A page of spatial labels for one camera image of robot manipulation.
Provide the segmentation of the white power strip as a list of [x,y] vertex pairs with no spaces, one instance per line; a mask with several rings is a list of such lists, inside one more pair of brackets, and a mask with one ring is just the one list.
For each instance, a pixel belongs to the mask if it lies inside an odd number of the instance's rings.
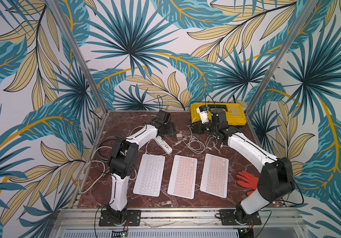
[[173,152],[171,146],[161,136],[156,137],[155,142],[164,150],[166,154],[169,155]]

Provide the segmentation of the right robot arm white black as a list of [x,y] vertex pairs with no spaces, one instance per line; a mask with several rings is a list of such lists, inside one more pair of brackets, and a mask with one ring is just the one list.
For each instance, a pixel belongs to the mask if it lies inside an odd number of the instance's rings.
[[235,126],[230,126],[222,108],[210,109],[200,106],[195,109],[200,121],[199,131],[221,140],[246,158],[259,172],[260,178],[255,191],[240,202],[237,210],[241,214],[253,215],[295,189],[291,162],[265,151]]

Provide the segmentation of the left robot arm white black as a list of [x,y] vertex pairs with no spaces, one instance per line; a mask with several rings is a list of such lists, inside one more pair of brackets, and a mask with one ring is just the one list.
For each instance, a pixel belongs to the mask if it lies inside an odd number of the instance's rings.
[[165,135],[176,133],[170,118],[170,113],[159,110],[157,116],[135,134],[115,139],[108,162],[112,177],[112,195],[108,205],[110,216],[120,219],[126,215],[128,181],[136,168],[139,149],[155,140],[166,154],[172,153],[171,147],[163,139]]

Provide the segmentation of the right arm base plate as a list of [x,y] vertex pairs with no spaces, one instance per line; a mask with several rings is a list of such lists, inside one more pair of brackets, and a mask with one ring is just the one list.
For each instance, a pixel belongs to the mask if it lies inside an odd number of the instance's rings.
[[261,219],[258,212],[248,215],[244,211],[236,209],[221,209],[218,213],[218,218],[221,220],[223,226],[234,225],[261,225]]

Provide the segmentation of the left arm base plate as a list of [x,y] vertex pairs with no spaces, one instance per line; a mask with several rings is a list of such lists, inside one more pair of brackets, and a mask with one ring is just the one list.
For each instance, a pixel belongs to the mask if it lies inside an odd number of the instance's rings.
[[123,226],[138,227],[141,220],[141,210],[125,210],[116,212],[114,210],[103,210],[100,215],[99,226]]

